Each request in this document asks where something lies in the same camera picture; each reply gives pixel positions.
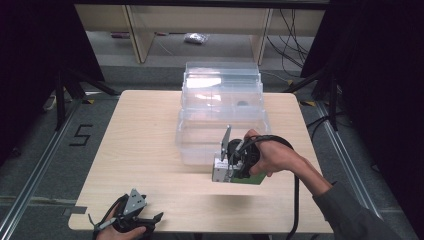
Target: cable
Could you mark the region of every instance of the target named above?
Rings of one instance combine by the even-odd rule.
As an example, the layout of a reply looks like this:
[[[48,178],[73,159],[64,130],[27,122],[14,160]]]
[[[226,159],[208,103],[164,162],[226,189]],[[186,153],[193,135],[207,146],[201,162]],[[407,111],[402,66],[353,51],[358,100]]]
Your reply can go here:
[[[376,163],[371,164],[371,165],[370,165],[370,168],[371,168],[374,172],[381,173],[381,172],[380,172],[380,169],[378,168],[378,166],[377,166],[377,164],[376,164]]]
[[[296,49],[296,48],[294,48],[294,47],[292,47],[292,46],[290,46],[289,45],[289,43],[288,42],[286,42],[280,35],[278,35],[278,37],[280,38],[280,40],[284,43],[284,44],[286,44],[287,45],[287,47],[288,48],[290,48],[291,50],[293,50],[293,51],[299,51],[299,49]]]
[[[278,75],[276,75],[276,74],[269,73],[269,72],[264,72],[264,71],[260,71],[260,73],[262,73],[262,74],[266,74],[266,75],[270,75],[270,76],[274,76],[274,77],[276,77],[276,78],[278,78],[278,79],[280,79],[280,80],[282,80],[282,81],[286,82],[287,84],[289,83],[289,82],[288,82],[288,80],[286,80],[286,79],[284,79],[284,78],[282,78],[282,77],[280,77],[280,76],[278,76]]]
[[[54,108],[54,106],[56,106],[56,96],[55,95],[54,96],[50,96],[49,99],[50,98],[53,98],[53,102],[52,102],[52,104],[50,104],[50,106],[45,107],[44,108],[44,111],[50,111],[50,110],[52,110]]]
[[[170,52],[168,49],[165,48],[165,46],[162,45],[162,43],[159,40],[156,40],[156,42],[165,50],[165,52],[169,53],[169,55],[174,56],[172,52]]]
[[[353,128],[352,124],[342,123],[341,121],[336,121],[337,124],[342,125],[343,127]]]
[[[337,117],[337,116],[344,115],[344,114],[346,114],[346,113],[345,113],[345,111],[337,112],[337,113],[336,113],[336,117]],[[329,116],[329,115],[326,115],[326,116],[320,117],[320,118],[318,118],[317,120],[315,120],[315,121],[313,121],[313,122],[311,122],[311,123],[309,123],[309,124],[307,124],[307,125],[306,125],[306,128],[310,128],[310,127],[311,127],[311,126],[313,126],[314,124],[318,123],[318,124],[315,126],[314,130],[312,131],[311,141],[313,141],[313,140],[314,140],[314,136],[315,136],[315,133],[316,133],[316,131],[317,131],[318,127],[319,127],[319,126],[320,126],[323,122],[325,122],[326,120],[329,120],[329,119],[330,119],[330,116]]]
[[[275,50],[278,54],[280,54],[280,55],[281,55],[281,67],[283,68],[283,71],[284,71],[287,75],[289,75],[289,76],[291,76],[291,77],[300,77],[300,76],[296,76],[296,75],[293,75],[293,74],[291,74],[291,73],[287,72],[286,68],[284,67],[284,57],[285,57],[285,58],[287,58],[288,60],[290,60],[291,62],[293,62],[294,64],[296,64],[296,65],[297,65],[298,67],[300,67],[300,68],[302,68],[303,66],[302,66],[300,63],[298,63],[296,60],[294,60],[292,57],[290,57],[289,55],[287,55],[287,54],[285,54],[284,52],[282,52],[279,48],[277,48],[277,47],[276,47],[276,46],[272,43],[271,39],[269,39],[269,36],[267,36],[266,38],[268,39],[269,43],[270,43],[270,44],[271,44],[271,46],[274,48],[274,50]]]
[[[296,47],[297,47],[297,49],[294,49],[294,50],[298,52],[299,57],[300,57],[300,59],[301,59],[301,61],[303,63],[303,60],[306,59],[306,57],[304,56],[304,54],[308,54],[309,52],[305,48],[303,48],[299,44],[299,42],[297,41],[296,25],[295,25],[296,10],[292,9],[292,25],[291,25],[291,27],[289,26],[286,18],[284,17],[283,11],[281,9],[280,9],[280,15],[283,18],[284,23],[286,24],[287,30],[289,31],[289,37],[287,39],[287,42],[285,42],[285,43],[288,45],[290,37],[293,38],[293,41],[295,42]]]
[[[315,233],[314,235],[312,235],[311,240],[315,240],[319,237],[318,233]]]
[[[239,150],[236,150],[233,154],[231,154],[230,158],[233,159],[234,155],[245,151],[250,145],[255,144],[257,142],[261,142],[261,141],[276,141],[293,149],[293,146],[287,140],[275,135],[251,136],[250,139],[251,140],[245,142]],[[289,232],[289,234],[287,235],[286,240],[290,240],[293,237],[299,225],[299,182],[300,182],[299,178],[296,175],[294,175],[294,219],[293,219],[293,227],[291,231]]]

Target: wooden table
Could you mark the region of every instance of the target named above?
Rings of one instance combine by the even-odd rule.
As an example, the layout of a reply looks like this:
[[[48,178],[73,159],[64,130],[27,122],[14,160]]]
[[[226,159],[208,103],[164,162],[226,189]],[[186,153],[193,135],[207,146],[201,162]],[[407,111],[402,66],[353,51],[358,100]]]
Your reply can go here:
[[[73,214],[70,228],[91,230],[88,214],[100,221],[118,197],[137,188],[147,195],[142,217],[164,212],[157,232],[289,232],[292,173],[274,174],[261,185],[216,183],[212,165],[182,163],[175,145],[180,96],[179,91],[135,90],[121,95],[76,204],[87,211]],[[264,102],[272,133],[320,170],[295,96],[264,93]],[[298,232],[332,232],[303,184]]]

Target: wire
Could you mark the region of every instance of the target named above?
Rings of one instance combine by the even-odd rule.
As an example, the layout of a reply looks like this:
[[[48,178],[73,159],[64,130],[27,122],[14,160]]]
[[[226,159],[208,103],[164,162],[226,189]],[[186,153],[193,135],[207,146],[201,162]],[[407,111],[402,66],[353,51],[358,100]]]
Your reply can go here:
[[[318,127],[323,123],[323,122],[325,122],[326,120],[328,120],[329,119],[329,117],[327,116],[327,117],[325,117],[324,119],[322,119],[316,126],[315,126],[315,128],[314,128],[314,130],[312,131],[312,135],[311,135],[311,142],[313,142],[314,141],[314,136],[315,136],[315,132],[317,131],[317,129],[318,129]]]
[[[318,233],[315,233],[314,235],[312,235],[311,240],[315,240],[319,237]]]
[[[284,79],[284,78],[282,78],[282,77],[278,76],[277,74],[273,74],[273,73],[269,73],[269,72],[263,72],[263,71],[260,71],[260,73],[262,73],[262,74],[266,74],[266,75],[270,75],[270,76],[274,76],[274,77],[276,77],[276,78],[280,79],[281,81],[286,82],[287,84],[289,83],[289,81],[288,81],[288,80],[286,80],[286,79]]]
[[[283,21],[286,24],[287,30],[289,31],[289,37],[287,39],[287,42],[284,42],[284,41],[283,42],[288,45],[290,37],[293,38],[293,41],[295,42],[296,47],[297,47],[297,49],[294,49],[294,48],[293,49],[298,52],[299,57],[300,57],[300,59],[301,59],[301,61],[303,63],[303,60],[306,59],[306,57],[304,55],[308,54],[309,52],[305,48],[303,48],[299,44],[299,42],[297,41],[296,25],[295,25],[296,10],[292,9],[292,24],[291,24],[291,26],[289,26],[286,18],[284,17],[283,11],[281,9],[279,9],[279,10],[280,10],[281,17],[283,18]]]
[[[376,163],[371,164],[370,168],[377,173],[381,173]]]
[[[50,106],[45,107],[45,108],[44,108],[44,111],[50,111],[50,110],[52,110],[52,109],[54,108],[54,106],[56,105],[56,96],[50,96],[50,97],[49,97],[49,99],[50,99],[50,98],[53,98],[53,102],[52,102],[52,104],[50,104]]]
[[[283,50],[283,51],[281,51],[278,47],[276,47],[276,46],[274,45],[274,43],[271,41],[271,39],[269,39],[269,36],[267,36],[266,38],[268,39],[269,43],[271,44],[271,46],[274,48],[274,50],[275,50],[277,53],[279,53],[281,56],[283,56],[283,57],[287,58],[288,60],[290,60],[291,62],[293,62],[294,64],[296,64],[298,67],[300,67],[300,68],[302,68],[302,67],[303,67],[303,65],[302,65],[302,64],[300,64],[300,63],[299,63],[299,62],[297,62],[294,58],[292,58],[292,57],[290,57],[289,55],[287,55],[287,54],[284,52],[284,50]]]
[[[235,151],[230,158],[233,158],[233,156],[237,152],[243,152],[250,145],[255,144],[257,142],[261,142],[261,141],[276,141],[293,149],[293,146],[287,140],[275,135],[257,135],[257,136],[251,136],[250,139],[251,140],[246,141],[238,151]],[[294,220],[293,220],[293,227],[291,231],[289,232],[289,234],[287,235],[286,240],[290,240],[293,237],[299,225],[299,182],[300,182],[299,178],[296,175],[294,175]]]
[[[169,55],[174,56],[174,54],[172,52],[170,52],[168,49],[166,49],[165,46],[162,45],[162,43],[159,40],[156,40],[156,42],[159,44],[159,46],[162,47],[163,50],[165,50],[165,52],[169,53]]]
[[[353,125],[351,123],[350,124],[346,124],[346,123],[342,123],[341,121],[336,121],[336,122],[337,122],[337,124],[340,124],[343,127],[353,128]]]
[[[91,219],[90,214],[88,214],[88,219],[90,221],[90,223],[94,226],[95,232],[96,230],[98,231],[98,227],[103,224],[104,222],[106,222],[107,217],[109,216],[109,214],[115,209],[116,206],[120,205],[121,203],[123,203],[126,199],[128,199],[128,195],[125,194],[124,196],[118,198],[113,204],[112,206],[109,208],[109,210],[107,210],[106,214],[103,216],[102,220],[97,223],[94,224],[93,220]]]
[[[336,117],[337,117],[337,116],[344,115],[344,114],[346,114],[346,112],[345,112],[345,111],[337,112],[337,113],[336,113]],[[320,118],[318,118],[317,120],[315,120],[315,121],[313,121],[313,122],[311,122],[311,123],[309,123],[309,124],[307,124],[307,125],[306,125],[306,128],[310,128],[310,127],[311,127],[311,126],[313,126],[314,124],[318,123],[318,124],[315,126],[314,130],[312,131],[311,141],[313,141],[313,140],[314,140],[314,136],[315,136],[315,133],[316,133],[316,131],[317,131],[318,127],[319,127],[319,126],[320,126],[323,122],[325,122],[326,120],[329,120],[329,119],[330,119],[330,116],[329,116],[329,115],[326,115],[326,116],[320,117]]]
[[[299,49],[296,49],[296,48],[294,48],[294,47],[292,47],[292,46],[290,46],[289,45],[289,43],[288,42],[286,42],[280,35],[278,35],[278,37],[280,38],[280,40],[284,43],[284,44],[286,44],[287,45],[287,47],[288,48],[290,48],[291,50],[293,50],[293,51],[299,51]]]

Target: stacked plastic bins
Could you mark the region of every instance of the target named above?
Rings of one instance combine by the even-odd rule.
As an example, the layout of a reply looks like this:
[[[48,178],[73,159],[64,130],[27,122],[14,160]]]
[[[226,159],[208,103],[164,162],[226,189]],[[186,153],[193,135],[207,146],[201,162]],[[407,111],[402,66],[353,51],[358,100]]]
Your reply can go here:
[[[212,165],[231,125],[231,139],[249,129],[271,134],[254,63],[189,62],[184,73],[176,145],[189,165]]]

